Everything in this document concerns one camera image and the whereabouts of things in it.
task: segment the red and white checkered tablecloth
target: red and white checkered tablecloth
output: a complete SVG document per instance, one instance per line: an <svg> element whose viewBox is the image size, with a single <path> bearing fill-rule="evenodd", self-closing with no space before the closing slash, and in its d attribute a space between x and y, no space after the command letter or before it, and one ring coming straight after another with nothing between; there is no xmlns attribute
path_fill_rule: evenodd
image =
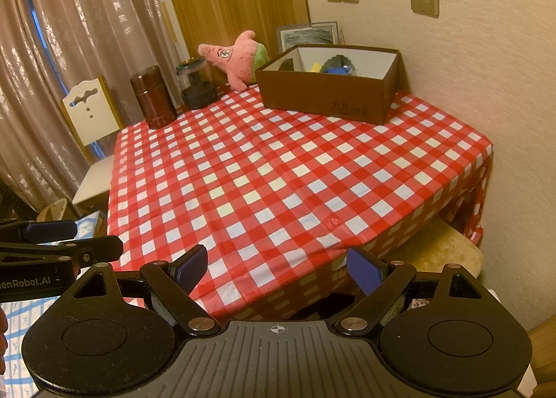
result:
<svg viewBox="0 0 556 398"><path fill-rule="evenodd" d="M384 255L470 193L477 242L490 154L482 134L411 95L373 126L264 108L257 86L229 91L163 130L141 122L118 136L115 269L200 243L209 271L191 297L208 312L286 318L347 283L349 246Z"/></svg>

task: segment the brown box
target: brown box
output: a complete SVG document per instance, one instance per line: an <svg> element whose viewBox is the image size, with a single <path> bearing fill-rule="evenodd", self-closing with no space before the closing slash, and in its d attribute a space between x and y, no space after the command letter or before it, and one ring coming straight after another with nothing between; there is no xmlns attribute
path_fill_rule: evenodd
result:
<svg viewBox="0 0 556 398"><path fill-rule="evenodd" d="M357 76L308 72L336 55ZM280 71L287 59L294 71ZM398 90L400 52L354 45L296 45L255 71L266 108L335 116L382 125Z"/></svg>

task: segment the picture frame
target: picture frame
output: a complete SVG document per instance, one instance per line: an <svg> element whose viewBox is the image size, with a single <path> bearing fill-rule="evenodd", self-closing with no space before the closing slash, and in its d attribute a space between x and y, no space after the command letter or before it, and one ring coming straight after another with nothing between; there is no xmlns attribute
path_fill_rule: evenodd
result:
<svg viewBox="0 0 556 398"><path fill-rule="evenodd" d="M338 45L338 22L304 23L276 28L280 53L298 44Z"/></svg>

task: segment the chair seat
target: chair seat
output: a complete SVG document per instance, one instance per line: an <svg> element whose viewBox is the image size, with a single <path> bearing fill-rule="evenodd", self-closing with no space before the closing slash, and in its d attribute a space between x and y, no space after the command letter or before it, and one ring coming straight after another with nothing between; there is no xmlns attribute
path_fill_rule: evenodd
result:
<svg viewBox="0 0 556 398"><path fill-rule="evenodd" d="M471 241L435 216L384 260L402 260L424 272L441 272L446 264L460 264L477 277L484 257Z"/></svg>
<svg viewBox="0 0 556 398"><path fill-rule="evenodd" d="M110 180L112 180L112 168L114 166L114 155L110 155L92 165L85 178L79 185L72 203L82 204L89 199L110 191Z"/></svg>

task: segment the blue and white patterned fabric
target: blue and white patterned fabric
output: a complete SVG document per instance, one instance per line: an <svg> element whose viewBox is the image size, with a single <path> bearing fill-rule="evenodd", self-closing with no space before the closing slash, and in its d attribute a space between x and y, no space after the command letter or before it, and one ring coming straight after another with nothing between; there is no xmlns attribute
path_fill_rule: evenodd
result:
<svg viewBox="0 0 556 398"><path fill-rule="evenodd" d="M104 213L95 212L78 220L77 236L74 240L92 238L99 220L106 219ZM48 309L56 300L56 297L35 299L31 301L5 302L1 304L8 318L8 331L6 339L8 349L4 357L6 361L6 374L4 384L6 386L7 398L28 398L38 392L27 367L21 357L21 341L29 327Z"/></svg>

